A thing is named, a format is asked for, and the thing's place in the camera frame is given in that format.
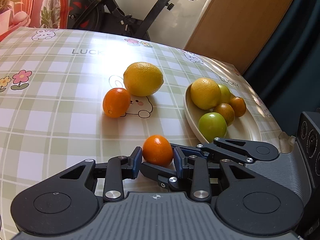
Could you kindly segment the yellow-green apple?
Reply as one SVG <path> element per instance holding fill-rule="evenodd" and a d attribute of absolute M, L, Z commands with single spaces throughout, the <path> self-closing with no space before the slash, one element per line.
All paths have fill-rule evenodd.
<path fill-rule="evenodd" d="M 227 86 L 218 84 L 221 91 L 220 103 L 229 103 L 231 99 L 231 93 Z"/>

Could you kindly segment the black exercise bike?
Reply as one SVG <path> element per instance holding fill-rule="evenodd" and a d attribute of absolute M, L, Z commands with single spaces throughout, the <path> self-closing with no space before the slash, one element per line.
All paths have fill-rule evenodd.
<path fill-rule="evenodd" d="M 147 16 L 139 20 L 125 14 L 115 0 L 71 0 L 67 28 L 150 41 L 150 26 L 164 8 L 171 10 L 173 7 L 170 0 L 158 0 Z"/>

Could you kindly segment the plaid bunny tablecloth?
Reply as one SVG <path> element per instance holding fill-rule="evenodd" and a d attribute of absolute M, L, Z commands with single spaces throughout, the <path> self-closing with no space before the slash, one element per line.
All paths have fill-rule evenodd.
<path fill-rule="evenodd" d="M 105 116 L 105 94 L 121 86 L 135 62 L 155 65 L 163 85 L 147 98 L 132 98 L 126 116 Z M 17 232 L 10 206 L 18 193 L 80 161 L 129 155 L 154 134 L 196 145 L 183 99 L 200 77 L 243 98 L 262 140 L 279 145 L 279 125 L 231 64 L 90 31 L 19 28 L 7 36 L 1 42 L 1 239 Z"/>

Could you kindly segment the round yellow lemon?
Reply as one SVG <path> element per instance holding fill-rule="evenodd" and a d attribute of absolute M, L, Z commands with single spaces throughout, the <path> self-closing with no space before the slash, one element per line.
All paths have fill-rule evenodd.
<path fill-rule="evenodd" d="M 197 107 L 209 110 L 219 104 L 221 90 L 214 80 L 201 77 L 191 84 L 190 96 Z"/>

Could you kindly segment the brownish orange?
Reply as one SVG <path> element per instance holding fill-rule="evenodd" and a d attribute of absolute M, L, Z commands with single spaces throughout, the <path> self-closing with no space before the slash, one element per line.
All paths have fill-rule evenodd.
<path fill-rule="evenodd" d="M 235 112 L 231 105 L 227 103 L 221 103 L 217 105 L 213 111 L 223 116 L 227 126 L 231 126 L 233 124 L 235 120 Z"/>
<path fill-rule="evenodd" d="M 242 117 L 246 113 L 247 107 L 243 98 L 233 97 L 230 100 L 229 104 L 234 110 L 235 116 L 237 118 Z"/>

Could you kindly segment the beige round plate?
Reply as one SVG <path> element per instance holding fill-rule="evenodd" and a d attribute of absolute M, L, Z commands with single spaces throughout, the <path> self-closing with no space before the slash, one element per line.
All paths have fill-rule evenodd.
<path fill-rule="evenodd" d="M 193 103 L 190 87 L 185 90 L 183 103 L 187 122 L 202 144 L 212 142 L 213 137 L 221 136 L 223 132 L 228 139 L 262 141 L 258 123 L 249 110 L 227 126 L 221 114 L 202 110 Z"/>

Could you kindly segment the wooden door panel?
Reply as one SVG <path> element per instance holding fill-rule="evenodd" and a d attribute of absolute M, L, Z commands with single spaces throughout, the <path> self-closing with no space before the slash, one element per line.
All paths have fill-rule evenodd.
<path fill-rule="evenodd" d="M 293 0 L 208 0 L 185 50 L 244 73 Z"/>

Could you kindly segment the yellow lemon with tip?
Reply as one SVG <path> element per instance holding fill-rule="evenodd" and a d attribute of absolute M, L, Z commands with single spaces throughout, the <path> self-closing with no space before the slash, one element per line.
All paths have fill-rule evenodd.
<path fill-rule="evenodd" d="M 150 96 L 164 83 L 162 72 L 147 62 L 135 62 L 123 74 L 125 88 L 134 96 Z"/>

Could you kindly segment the small round orange tangerine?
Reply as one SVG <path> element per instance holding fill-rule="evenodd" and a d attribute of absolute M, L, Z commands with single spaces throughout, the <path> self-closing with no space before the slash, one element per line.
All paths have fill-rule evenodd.
<path fill-rule="evenodd" d="M 152 135 L 144 141 L 142 156 L 147 163 L 167 167 L 171 164 L 174 154 L 165 137 Z"/>

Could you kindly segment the dark teal curtain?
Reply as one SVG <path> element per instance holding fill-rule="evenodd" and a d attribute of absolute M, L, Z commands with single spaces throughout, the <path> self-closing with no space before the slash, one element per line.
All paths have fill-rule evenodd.
<path fill-rule="evenodd" d="M 295 135 L 300 114 L 319 108 L 319 0 L 293 0 L 244 78 Z"/>

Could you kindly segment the printed backdrop cloth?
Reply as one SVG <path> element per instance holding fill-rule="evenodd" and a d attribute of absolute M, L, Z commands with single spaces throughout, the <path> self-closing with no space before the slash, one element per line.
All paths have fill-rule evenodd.
<path fill-rule="evenodd" d="M 19 27 L 65 29 L 70 0 L 1 0 L 1 40 Z"/>

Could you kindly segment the oval bright orange kumquat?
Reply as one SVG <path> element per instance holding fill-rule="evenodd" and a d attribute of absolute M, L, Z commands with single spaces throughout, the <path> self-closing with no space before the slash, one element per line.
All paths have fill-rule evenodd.
<path fill-rule="evenodd" d="M 131 103 L 130 93 L 125 88 L 112 88 L 103 100 L 103 111 L 110 118 L 124 116 Z"/>

